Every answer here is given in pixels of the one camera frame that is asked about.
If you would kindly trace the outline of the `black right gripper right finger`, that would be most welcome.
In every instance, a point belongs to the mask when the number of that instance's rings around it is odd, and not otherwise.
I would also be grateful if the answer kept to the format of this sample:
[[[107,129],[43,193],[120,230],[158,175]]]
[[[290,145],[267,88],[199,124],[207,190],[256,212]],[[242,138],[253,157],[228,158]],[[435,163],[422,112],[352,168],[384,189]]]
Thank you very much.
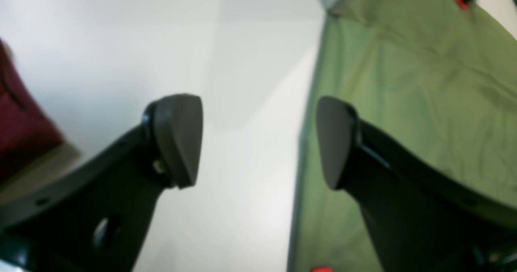
[[[323,175],[359,205],[384,272],[515,272],[516,208],[448,178],[353,106],[316,106]]]

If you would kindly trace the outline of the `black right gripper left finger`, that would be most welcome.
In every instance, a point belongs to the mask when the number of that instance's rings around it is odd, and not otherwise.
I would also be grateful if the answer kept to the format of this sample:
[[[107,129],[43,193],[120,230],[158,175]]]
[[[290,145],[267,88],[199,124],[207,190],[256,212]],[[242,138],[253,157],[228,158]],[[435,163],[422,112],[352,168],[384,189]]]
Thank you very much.
[[[1,206],[1,261],[28,272],[131,272],[157,200],[195,186],[203,104],[169,95],[71,174]]]

